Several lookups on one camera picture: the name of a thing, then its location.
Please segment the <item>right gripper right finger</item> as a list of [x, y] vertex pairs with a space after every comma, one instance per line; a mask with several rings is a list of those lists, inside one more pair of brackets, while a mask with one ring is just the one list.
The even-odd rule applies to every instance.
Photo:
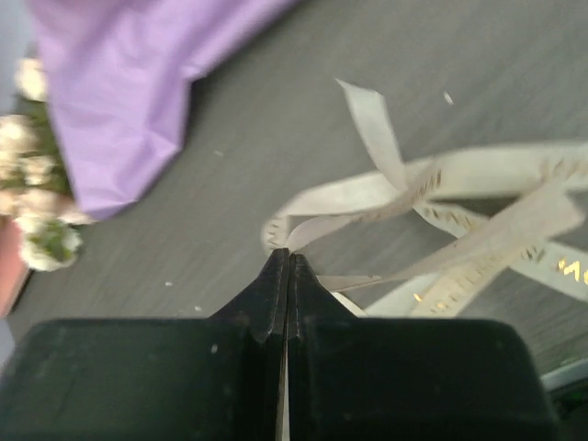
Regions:
[[556, 440], [558, 418], [515, 329], [483, 319], [359, 318], [290, 258], [294, 440]]

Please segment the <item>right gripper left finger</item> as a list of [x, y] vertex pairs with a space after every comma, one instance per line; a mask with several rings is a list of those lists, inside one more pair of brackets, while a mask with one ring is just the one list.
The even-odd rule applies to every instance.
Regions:
[[35, 325], [1, 377], [4, 440], [278, 440], [289, 253], [205, 319]]

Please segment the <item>cream printed ribbon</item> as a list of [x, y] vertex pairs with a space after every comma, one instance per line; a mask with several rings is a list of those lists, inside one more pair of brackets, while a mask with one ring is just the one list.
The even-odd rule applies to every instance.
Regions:
[[586, 252], [548, 239], [582, 220], [568, 195], [587, 188], [584, 143], [468, 148], [405, 163], [384, 97], [342, 89], [375, 170], [299, 193], [265, 224], [266, 249], [299, 250], [349, 224], [414, 211], [453, 242], [402, 270], [372, 312], [453, 318], [508, 268], [586, 301]]

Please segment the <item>pink flower bouquet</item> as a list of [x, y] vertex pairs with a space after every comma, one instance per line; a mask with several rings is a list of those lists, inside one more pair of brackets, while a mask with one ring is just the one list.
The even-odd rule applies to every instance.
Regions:
[[51, 272], [75, 262], [82, 246], [77, 228], [94, 220], [74, 200], [51, 127], [39, 59], [18, 62], [16, 86], [18, 113], [1, 118], [1, 218], [20, 229], [24, 263]]

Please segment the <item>purple pink wrapping paper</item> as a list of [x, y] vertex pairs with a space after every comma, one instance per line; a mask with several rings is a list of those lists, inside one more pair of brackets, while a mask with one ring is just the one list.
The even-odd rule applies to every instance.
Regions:
[[180, 151], [191, 84], [288, 1], [31, 1], [51, 123], [80, 209], [107, 219]]

